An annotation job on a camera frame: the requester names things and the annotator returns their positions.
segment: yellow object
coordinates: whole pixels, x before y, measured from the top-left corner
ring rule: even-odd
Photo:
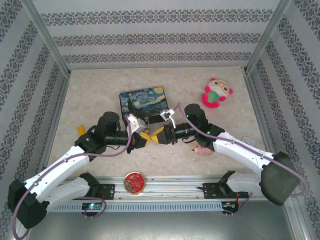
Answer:
[[[151,137],[152,141],[154,141],[154,142],[156,142],[156,143],[158,144],[159,141],[158,141],[157,135],[158,135],[158,133],[161,133],[164,129],[165,129],[165,127],[162,126],[162,127],[160,127],[157,131],[155,131],[155,132],[152,134],[152,137]]]
[[[143,139],[145,139],[146,140],[146,143],[145,143],[145,145],[144,146],[147,146],[149,143],[150,143],[150,141],[151,141],[151,138],[148,136],[148,134],[146,134],[145,132],[140,132],[140,136],[143,138]]]
[[[82,125],[79,125],[76,127],[76,129],[78,130],[79,136],[82,136],[83,134],[85,134],[85,128]]]

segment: metal floor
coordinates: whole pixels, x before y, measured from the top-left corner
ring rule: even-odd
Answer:
[[[221,212],[49,213],[28,240],[292,240],[284,207],[254,201],[235,217]]]

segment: pink owl plush toy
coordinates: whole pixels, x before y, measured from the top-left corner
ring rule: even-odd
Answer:
[[[234,93],[234,91],[228,87],[228,85],[221,80],[211,78],[209,84],[204,88],[205,93],[202,94],[202,102],[205,106],[211,109],[215,109],[220,106],[220,102],[223,102],[227,97]]]

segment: wall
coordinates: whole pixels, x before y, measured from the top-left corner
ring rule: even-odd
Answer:
[[[251,72],[276,151],[309,183],[299,202],[312,239],[320,239],[319,5],[292,1]]]
[[[36,174],[65,76],[19,0],[0,0],[0,240],[9,184]]]
[[[36,0],[70,69],[246,66],[279,0]]]

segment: white arm segment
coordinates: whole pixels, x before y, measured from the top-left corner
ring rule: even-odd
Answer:
[[[70,150],[62,156],[59,160],[54,162],[52,165],[63,161],[65,158],[76,155],[76,154],[82,154],[84,153],[84,150],[81,149],[79,146],[72,146]],[[87,165],[90,162],[88,156],[78,156],[75,158],[70,159],[68,162],[64,162],[58,167],[56,167],[54,170],[52,170],[48,175],[46,175],[37,186],[35,186],[31,194],[36,193],[36,199],[39,201],[39,203],[42,203],[50,192],[53,191],[53,189],[58,186],[63,180],[65,180],[68,176],[70,176],[72,173],[74,173],[76,170],[80,169],[81,167]],[[30,186],[46,171],[50,169],[50,166],[47,167],[45,170],[40,172],[39,174],[35,175],[32,178],[29,178],[26,180],[25,187],[28,189]]]
[[[248,148],[265,155],[266,157],[269,157],[271,159],[274,158],[273,153],[262,151],[262,150],[259,150],[255,147],[253,147],[253,146],[250,146],[250,145],[234,138],[228,132],[222,132],[218,135],[218,137],[230,139],[235,142],[239,142],[239,143],[247,146]],[[239,145],[234,144],[232,142],[216,140],[213,142],[213,148],[216,152],[221,153],[221,154],[225,154],[225,155],[237,160],[238,162],[242,163],[243,165],[247,166],[248,168],[252,169],[258,176],[261,176],[261,172],[263,171],[262,166],[268,165],[270,163],[270,161],[268,161],[264,158],[260,158],[256,154],[254,154],[254,153],[252,153],[252,152],[244,149],[243,147],[240,147]]]
[[[228,178],[226,184],[235,193],[248,192],[253,193],[255,196],[263,196],[259,185],[260,181],[260,176],[256,174],[235,172]]]
[[[81,178],[77,177],[75,180],[56,187],[45,201],[50,202],[46,210],[50,212],[55,207],[67,203],[72,199],[85,196],[90,189],[88,182]]]

